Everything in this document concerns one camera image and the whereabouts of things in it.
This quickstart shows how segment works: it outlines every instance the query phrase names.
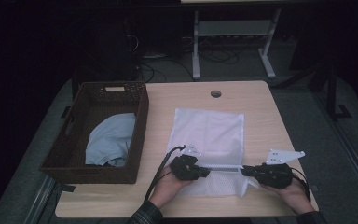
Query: person's right hand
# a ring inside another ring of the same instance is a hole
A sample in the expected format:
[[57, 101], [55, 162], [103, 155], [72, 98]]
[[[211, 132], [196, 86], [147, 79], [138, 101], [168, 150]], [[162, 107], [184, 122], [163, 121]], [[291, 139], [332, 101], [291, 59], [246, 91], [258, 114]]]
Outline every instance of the person's right hand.
[[294, 178], [292, 184], [284, 189], [275, 189], [265, 185], [261, 185], [261, 187], [277, 193], [278, 196], [298, 215], [315, 211], [310, 204], [310, 201], [308, 201], [303, 186]]

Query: folded white fabric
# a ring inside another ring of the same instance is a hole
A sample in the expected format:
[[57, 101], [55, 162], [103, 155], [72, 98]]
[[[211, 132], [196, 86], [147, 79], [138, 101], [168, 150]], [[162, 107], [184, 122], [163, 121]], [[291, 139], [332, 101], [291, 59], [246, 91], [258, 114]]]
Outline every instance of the folded white fabric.
[[86, 164], [123, 166], [134, 125], [133, 113], [117, 114], [101, 122], [89, 135]]
[[[244, 115], [212, 110], [175, 110], [167, 152], [174, 147], [194, 144], [201, 154], [196, 163], [202, 167], [240, 168], [243, 159]], [[180, 156], [179, 151], [172, 154]], [[238, 195], [247, 189], [248, 177], [238, 172], [212, 171], [186, 187], [186, 195]]]

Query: dark sleeve cuff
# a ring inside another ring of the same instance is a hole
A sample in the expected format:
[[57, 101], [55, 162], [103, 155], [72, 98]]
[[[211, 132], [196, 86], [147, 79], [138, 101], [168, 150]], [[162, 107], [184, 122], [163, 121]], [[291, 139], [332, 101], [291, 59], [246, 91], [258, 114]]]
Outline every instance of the dark sleeve cuff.
[[162, 219], [162, 213], [150, 201], [144, 202], [141, 207], [131, 216], [127, 223], [131, 224], [156, 224]]
[[298, 224], [327, 224], [324, 215], [320, 212], [308, 212], [297, 217]]

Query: brown woven basket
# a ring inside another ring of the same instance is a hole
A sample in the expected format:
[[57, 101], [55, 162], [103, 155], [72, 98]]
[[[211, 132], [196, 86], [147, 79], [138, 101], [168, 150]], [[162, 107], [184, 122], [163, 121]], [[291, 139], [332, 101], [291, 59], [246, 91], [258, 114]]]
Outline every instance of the brown woven basket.
[[[134, 184], [145, 140], [149, 98], [144, 82], [83, 83], [40, 170], [63, 184]], [[86, 165], [92, 130], [121, 113], [136, 117], [123, 167]]]

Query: wooden tabletop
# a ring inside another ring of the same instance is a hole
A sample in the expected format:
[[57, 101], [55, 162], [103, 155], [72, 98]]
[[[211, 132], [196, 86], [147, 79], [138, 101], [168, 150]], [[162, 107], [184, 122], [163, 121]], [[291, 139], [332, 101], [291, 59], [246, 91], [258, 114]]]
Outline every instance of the wooden tabletop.
[[[142, 204], [163, 160], [173, 126], [175, 108], [197, 108], [243, 113], [243, 164], [260, 165], [271, 148], [294, 150], [268, 85], [263, 81], [147, 84], [149, 113], [138, 179], [134, 185], [75, 185], [63, 192], [58, 217], [130, 217]], [[213, 98], [211, 91], [220, 91]], [[298, 160], [289, 163], [302, 171]], [[318, 209], [312, 196], [312, 204]], [[165, 217], [291, 216], [276, 195], [249, 186], [238, 196], [177, 196], [162, 208]]]

